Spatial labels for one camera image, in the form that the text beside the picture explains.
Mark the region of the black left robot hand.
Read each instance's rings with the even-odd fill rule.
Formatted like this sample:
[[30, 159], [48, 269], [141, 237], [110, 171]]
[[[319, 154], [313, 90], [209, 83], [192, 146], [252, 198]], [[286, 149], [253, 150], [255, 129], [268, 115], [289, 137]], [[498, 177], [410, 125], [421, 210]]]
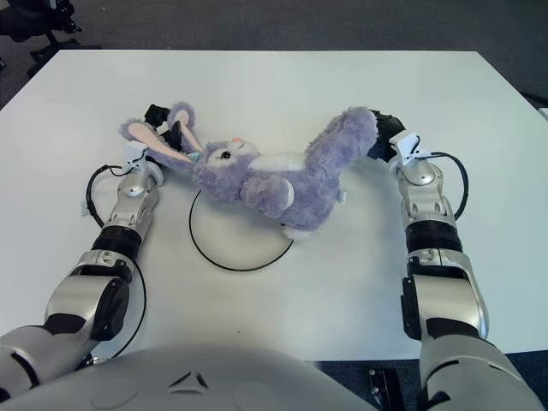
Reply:
[[[151, 125], [154, 130], [157, 130], [158, 127], [167, 122], [169, 113], [170, 110], [168, 108], [151, 104], [145, 114], [145, 122]], [[170, 148], [182, 152], [182, 131], [178, 124], [170, 126], [160, 136]]]

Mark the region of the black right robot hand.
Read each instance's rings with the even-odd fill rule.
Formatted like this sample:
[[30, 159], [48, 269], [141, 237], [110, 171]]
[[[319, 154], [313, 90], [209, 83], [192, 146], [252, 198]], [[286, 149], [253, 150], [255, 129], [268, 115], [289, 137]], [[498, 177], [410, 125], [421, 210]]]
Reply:
[[396, 155], [396, 150], [390, 144], [390, 139], [401, 133], [405, 127], [402, 122], [393, 115], [386, 115], [378, 110], [372, 110], [372, 113], [377, 120], [378, 137], [367, 156], [371, 159], [380, 159], [389, 163]]

